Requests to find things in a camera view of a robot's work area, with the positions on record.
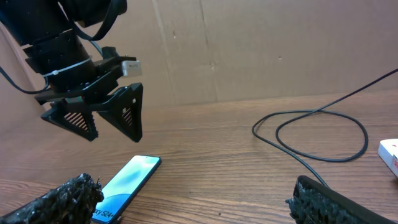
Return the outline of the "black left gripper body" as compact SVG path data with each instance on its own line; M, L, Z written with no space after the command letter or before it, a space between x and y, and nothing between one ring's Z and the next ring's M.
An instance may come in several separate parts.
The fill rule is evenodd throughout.
M101 52L102 60L94 62L89 55L77 55L79 62L44 74L49 86L37 93L35 99L42 105L67 98L80 97L88 103L105 98L117 87L117 79L123 77L122 61L137 58L120 56L114 47L103 47Z

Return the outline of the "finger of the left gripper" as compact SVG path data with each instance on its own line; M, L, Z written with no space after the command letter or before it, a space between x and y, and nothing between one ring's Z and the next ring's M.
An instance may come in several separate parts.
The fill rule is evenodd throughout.
M97 113L134 142L142 138L143 84L133 83L118 88L101 104Z
M50 105L52 108L40 116L44 121L79 135L88 141L93 141L98 137L91 112L70 111L61 101L53 102Z

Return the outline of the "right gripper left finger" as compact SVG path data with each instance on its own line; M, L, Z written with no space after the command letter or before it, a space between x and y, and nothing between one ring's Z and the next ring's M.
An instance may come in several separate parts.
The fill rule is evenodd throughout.
M82 173L1 217L1 223L87 224L104 200L100 180Z

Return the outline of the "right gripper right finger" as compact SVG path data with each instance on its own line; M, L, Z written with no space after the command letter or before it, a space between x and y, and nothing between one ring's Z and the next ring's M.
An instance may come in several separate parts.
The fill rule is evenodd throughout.
M296 223L393 222L305 175L298 176L293 196L285 202L289 205L290 216Z

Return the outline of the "smartphone with blue screen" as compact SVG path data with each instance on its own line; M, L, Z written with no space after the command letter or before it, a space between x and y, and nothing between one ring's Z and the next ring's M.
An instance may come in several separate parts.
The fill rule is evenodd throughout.
M156 156L132 157L102 188L104 199L96 204L91 220L95 223L116 223L161 163L161 158Z

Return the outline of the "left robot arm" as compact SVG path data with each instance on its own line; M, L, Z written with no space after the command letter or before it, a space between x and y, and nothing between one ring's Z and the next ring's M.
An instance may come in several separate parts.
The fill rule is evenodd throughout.
M98 113L132 141L141 140L144 88L118 85L119 78L139 69L138 60L103 47L95 62L82 44L97 43L126 11L126 0L1 1L1 23L45 80L34 91L38 103L51 106L43 120L92 141L98 137L93 118Z

